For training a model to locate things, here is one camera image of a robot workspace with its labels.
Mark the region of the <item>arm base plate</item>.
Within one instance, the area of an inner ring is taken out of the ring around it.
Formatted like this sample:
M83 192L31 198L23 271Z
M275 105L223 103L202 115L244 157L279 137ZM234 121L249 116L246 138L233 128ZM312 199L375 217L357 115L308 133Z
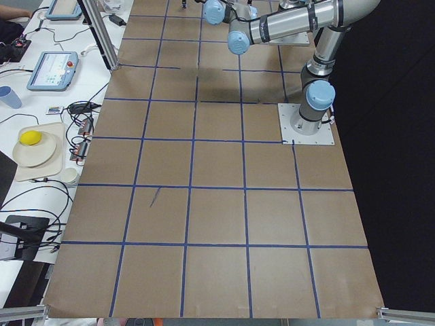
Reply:
M271 40L269 44L278 46L309 46L310 41L307 32L302 32Z
M309 122L300 116L297 103L279 103L281 140L288 145L334 145L328 114L317 122Z

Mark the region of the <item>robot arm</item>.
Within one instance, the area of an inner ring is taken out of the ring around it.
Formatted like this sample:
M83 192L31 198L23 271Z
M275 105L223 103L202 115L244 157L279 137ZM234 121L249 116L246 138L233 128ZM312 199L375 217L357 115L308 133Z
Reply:
M207 0L203 3L203 17L212 25L233 20L248 21L258 17L258 10L250 4L233 1Z
M300 77L304 98L290 119L299 134L311 136L320 129L324 113L332 106L334 87L329 83L337 50L351 25L369 15L378 1L280 1L276 12L254 18L253 10L240 3L227 4L228 48L244 54L251 45L312 32L318 38L311 59Z

